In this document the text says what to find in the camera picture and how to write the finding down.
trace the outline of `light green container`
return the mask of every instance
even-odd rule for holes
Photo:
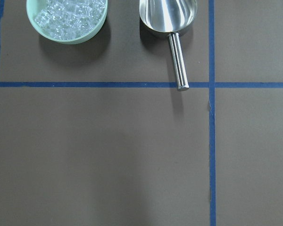
[[[34,27],[34,29],[39,34],[41,34],[42,36],[44,36],[47,39],[50,39],[50,40],[53,40],[53,41],[56,41],[56,42],[59,42],[59,43],[63,43],[63,44],[78,44],[78,43],[82,43],[84,41],[91,39],[102,28],[102,26],[105,22],[106,16],[107,16],[108,0],[106,0],[106,7],[104,9],[104,13],[103,13],[102,17],[100,18],[98,24],[94,27],[94,29],[91,30],[90,32],[88,32],[87,34],[79,37],[79,38],[71,39],[71,40],[54,39],[54,38],[46,35],[43,32],[43,29],[34,21],[34,19],[38,15],[38,13],[41,12],[41,10],[43,8],[46,8],[46,0],[27,0],[26,1],[26,11],[27,11],[28,19],[29,19],[30,23],[32,24],[32,26]]]

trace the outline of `stainless steel scoop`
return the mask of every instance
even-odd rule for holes
[[[140,0],[141,20],[154,35],[169,40],[178,91],[189,88],[179,35],[185,33],[196,14],[196,0]]]

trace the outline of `green bowl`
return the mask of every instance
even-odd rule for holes
[[[50,39],[52,41],[56,41],[56,42],[63,43],[63,44],[78,44],[78,43],[82,43],[84,41],[91,39],[102,28],[102,26],[105,22],[106,16],[107,16],[108,0],[106,0],[106,7],[104,9],[104,13],[103,13],[102,17],[100,18],[98,24],[91,31],[89,31],[87,34],[85,34],[85,35],[83,35],[79,38],[70,39],[70,40],[54,39],[54,38],[52,38],[52,37],[50,37],[50,36],[48,36],[44,33],[43,29],[34,21],[34,19],[38,15],[38,13],[43,8],[46,8],[46,0],[27,0],[26,1],[26,11],[27,11],[28,19],[29,19],[30,23],[32,24],[32,26],[34,27],[34,29],[40,35],[42,35],[45,38]]]

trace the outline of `scoop handle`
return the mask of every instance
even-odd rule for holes
[[[183,52],[181,50],[179,33],[171,33],[168,35],[170,51],[173,58],[173,66],[176,75],[176,83],[178,91],[185,91],[189,89],[189,83],[185,72],[183,61]]]

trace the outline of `metal scoop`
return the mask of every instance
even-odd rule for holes
[[[196,0],[140,0],[141,20],[154,35],[169,40],[178,91],[189,88],[179,35],[185,33],[196,14]]]

